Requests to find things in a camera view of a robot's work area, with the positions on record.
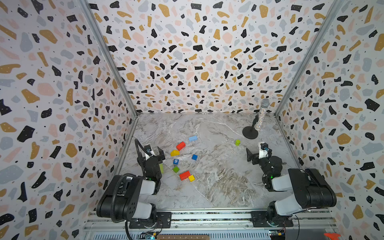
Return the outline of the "red block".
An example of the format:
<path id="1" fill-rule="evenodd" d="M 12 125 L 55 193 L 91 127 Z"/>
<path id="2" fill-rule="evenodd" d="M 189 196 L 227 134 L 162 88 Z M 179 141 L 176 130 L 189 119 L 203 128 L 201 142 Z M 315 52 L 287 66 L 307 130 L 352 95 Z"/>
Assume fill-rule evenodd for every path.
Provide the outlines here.
<path id="1" fill-rule="evenodd" d="M 179 143 L 176 148 L 178 151 L 181 151 L 182 149 L 184 149 L 186 147 L 186 143 L 185 142 L 181 142 Z"/>
<path id="2" fill-rule="evenodd" d="M 184 173 L 181 173 L 181 174 L 179 175 L 179 177 L 180 177 L 180 180 L 183 181 L 183 180 L 188 179 L 190 175 L 191 175 L 191 173 L 190 173 L 189 171 L 186 171 L 186 172 L 184 172 Z"/>

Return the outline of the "light blue long block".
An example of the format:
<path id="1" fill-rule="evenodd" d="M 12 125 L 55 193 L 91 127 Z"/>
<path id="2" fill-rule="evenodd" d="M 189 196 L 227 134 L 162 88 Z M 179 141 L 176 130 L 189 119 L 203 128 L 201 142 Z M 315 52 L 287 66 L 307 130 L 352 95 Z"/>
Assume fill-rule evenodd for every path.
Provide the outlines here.
<path id="1" fill-rule="evenodd" d="M 189 137 L 189 141 L 190 141 L 190 142 L 197 141 L 197 140 L 198 140 L 198 137 L 197 137 L 197 136 Z"/>

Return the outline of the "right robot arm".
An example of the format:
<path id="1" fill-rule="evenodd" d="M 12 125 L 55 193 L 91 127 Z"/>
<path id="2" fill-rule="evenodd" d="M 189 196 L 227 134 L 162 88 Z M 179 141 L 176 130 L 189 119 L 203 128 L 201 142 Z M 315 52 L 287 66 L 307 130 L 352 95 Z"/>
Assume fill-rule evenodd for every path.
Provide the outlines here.
<path id="1" fill-rule="evenodd" d="M 311 209 L 334 207 L 337 196 L 317 169 L 288 169 L 282 175 L 283 160 L 272 156 L 268 144 L 261 143 L 258 153 L 247 151 L 247 161 L 260 166 L 264 187 L 269 192 L 293 193 L 288 197 L 272 201 L 265 212 L 265 221 L 272 227 L 291 227 L 290 217 Z"/>

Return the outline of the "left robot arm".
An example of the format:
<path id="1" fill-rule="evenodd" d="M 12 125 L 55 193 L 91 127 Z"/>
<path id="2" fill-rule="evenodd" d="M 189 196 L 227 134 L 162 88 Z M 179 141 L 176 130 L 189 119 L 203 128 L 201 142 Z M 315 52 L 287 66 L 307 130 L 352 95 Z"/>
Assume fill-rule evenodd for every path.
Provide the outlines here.
<path id="1" fill-rule="evenodd" d="M 96 207 L 98 217 L 109 218 L 114 223 L 137 221 L 149 227 L 157 222 L 156 205 L 142 203 L 139 198 L 159 192 L 163 176 L 161 165 L 165 154 L 160 148 L 156 154 L 149 145 L 144 149 L 144 155 L 138 153 L 143 175 L 114 176 Z"/>

